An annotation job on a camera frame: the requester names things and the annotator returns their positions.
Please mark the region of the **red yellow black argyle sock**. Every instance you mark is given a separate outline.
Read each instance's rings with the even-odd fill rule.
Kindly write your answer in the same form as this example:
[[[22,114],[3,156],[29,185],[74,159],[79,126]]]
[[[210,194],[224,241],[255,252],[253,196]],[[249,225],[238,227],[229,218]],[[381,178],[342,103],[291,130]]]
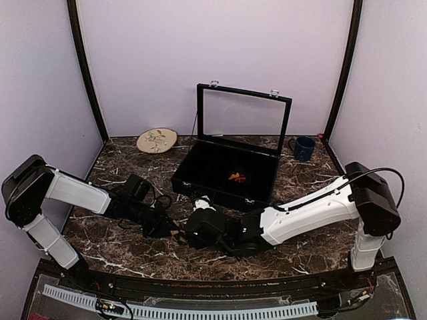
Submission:
[[[236,183],[245,183],[247,180],[247,177],[243,173],[236,172],[236,173],[232,173],[229,176],[228,180]]]

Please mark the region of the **brown tan argyle sock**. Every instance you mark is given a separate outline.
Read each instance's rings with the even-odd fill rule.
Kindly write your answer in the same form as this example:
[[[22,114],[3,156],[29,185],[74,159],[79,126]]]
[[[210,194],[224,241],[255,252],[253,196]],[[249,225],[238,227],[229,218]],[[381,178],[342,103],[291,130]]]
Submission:
[[[170,235],[179,245],[187,244],[187,236],[184,230],[171,230]]]

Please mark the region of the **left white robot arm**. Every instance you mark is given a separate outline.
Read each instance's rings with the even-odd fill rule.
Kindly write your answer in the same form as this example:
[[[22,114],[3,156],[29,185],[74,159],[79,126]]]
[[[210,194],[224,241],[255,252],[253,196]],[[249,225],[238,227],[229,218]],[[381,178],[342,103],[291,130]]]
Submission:
[[[30,156],[1,185],[7,220],[69,270],[68,280],[80,291],[94,285],[94,276],[80,265],[81,255],[43,214],[43,202],[50,199],[106,218],[127,219],[142,228],[144,237],[169,237],[179,226],[167,215],[168,207],[160,197],[153,197],[150,204],[144,202],[152,190],[151,184],[137,175],[107,190],[46,164],[39,155]]]

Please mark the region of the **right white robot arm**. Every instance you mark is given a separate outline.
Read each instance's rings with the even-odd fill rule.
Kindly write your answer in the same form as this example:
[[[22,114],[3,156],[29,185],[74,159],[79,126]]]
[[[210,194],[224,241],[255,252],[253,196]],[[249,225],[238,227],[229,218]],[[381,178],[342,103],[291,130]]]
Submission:
[[[233,257],[251,257],[283,242],[333,223],[358,220],[350,267],[340,283],[355,289],[374,266],[385,239],[401,224],[400,200],[395,200],[382,168],[369,169],[359,162],[346,165],[345,175],[323,189],[284,204],[256,209],[233,219],[218,212],[203,196],[195,200],[185,224],[189,246],[220,247]]]

